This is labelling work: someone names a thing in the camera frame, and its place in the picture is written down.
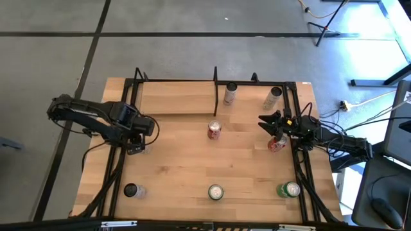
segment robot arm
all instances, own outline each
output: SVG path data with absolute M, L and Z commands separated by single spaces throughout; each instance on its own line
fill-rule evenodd
M 110 145 L 128 147 L 130 154 L 144 150 L 145 136 L 151 136 L 154 129 L 152 119 L 141 117 L 138 110 L 126 103 L 95 103 L 73 99 L 67 94 L 54 98 L 47 114 L 54 122 L 73 121 L 84 126 L 83 131 L 88 135 L 97 132 Z M 97 121 L 97 117 L 109 125 Z
M 367 142 L 367 139 L 351 137 L 340 132 L 333 133 L 324 128 L 319 120 L 308 115 L 287 119 L 281 117 L 280 111 L 277 111 L 268 116 L 260 115 L 259 118 L 265 123 L 260 122 L 258 125 L 270 135 L 276 136 L 277 140 L 280 140 L 284 133 L 289 137 L 298 138 L 298 148 L 309 151 L 314 146 L 322 146 L 346 152 L 359 162 L 372 158 L 372 145 Z

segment soda can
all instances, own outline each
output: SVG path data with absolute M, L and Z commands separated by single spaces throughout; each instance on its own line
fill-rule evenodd
M 295 198 L 300 195 L 300 186 L 295 182 L 287 182 L 277 186 L 277 194 L 282 198 Z
M 227 83 L 227 86 L 225 88 L 225 94 L 224 94 L 224 105 L 231 105 L 231 103 L 236 99 L 236 93 L 237 93 L 237 85 L 233 82 Z
M 275 103 L 277 103 L 282 93 L 283 91 L 279 87 L 271 88 L 263 103 L 263 109 L 271 110 L 274 107 Z
M 218 121 L 211 121 L 208 124 L 207 135 L 212 140 L 217 140 L 220 137 L 221 133 L 221 124 Z
M 224 190 L 223 187 L 219 186 L 219 185 L 212 185 L 210 186 L 210 188 L 208 188 L 208 196 L 212 199 L 212 200 L 219 200 L 221 198 L 223 198 L 224 195 Z
M 129 183 L 124 187 L 124 195 L 129 198 L 142 199 L 146 196 L 147 190 L 142 185 Z
M 281 150 L 287 143 L 287 137 L 283 136 L 279 141 L 277 141 L 276 137 L 272 137 L 268 142 L 268 150 L 271 152 L 277 152 Z

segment green can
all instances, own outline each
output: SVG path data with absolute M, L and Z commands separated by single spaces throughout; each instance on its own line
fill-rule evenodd
M 295 182 L 287 182 L 277 186 L 277 194 L 282 198 L 294 198 L 300 195 L 300 186 Z

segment red can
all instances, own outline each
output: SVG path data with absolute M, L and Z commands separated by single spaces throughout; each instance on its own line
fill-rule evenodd
M 221 133 L 221 124 L 218 121 L 211 121 L 208 124 L 207 135 L 212 140 L 217 140 L 220 137 Z
M 279 141 L 277 141 L 276 137 L 273 137 L 268 142 L 268 150 L 270 150 L 271 152 L 277 152 L 281 150 L 281 148 L 283 148 L 286 143 L 287 138 L 285 136 L 283 136 Z

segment gray floor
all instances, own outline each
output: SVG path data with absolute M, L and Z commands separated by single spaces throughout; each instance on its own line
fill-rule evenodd
M 338 3 L 307 0 L 317 15 Z M 94 31 L 104 0 L 0 2 L 0 31 Z M 201 1 L 113 0 L 103 31 L 317 32 L 297 0 Z M 407 64 L 393 31 L 376 3 L 349 3 L 331 28 L 361 33 L 358 39 L 310 38 L 101 38 L 82 95 L 99 101 L 108 77 L 131 77 L 140 67 L 149 78 L 310 81 L 322 113 L 340 100 L 359 103 L 391 89 L 353 88 L 349 80 L 385 79 Z M 73 94 L 91 38 L 0 38 L 0 136 L 26 149 L 0 148 L 0 223 L 27 221 L 39 195 L 60 128 L 47 119 L 51 98 Z M 341 113 L 343 127 L 387 108 L 394 95 Z M 386 124 L 351 134 L 383 139 Z M 46 219 L 67 217 L 80 180 L 89 139 L 72 134 L 67 144 Z

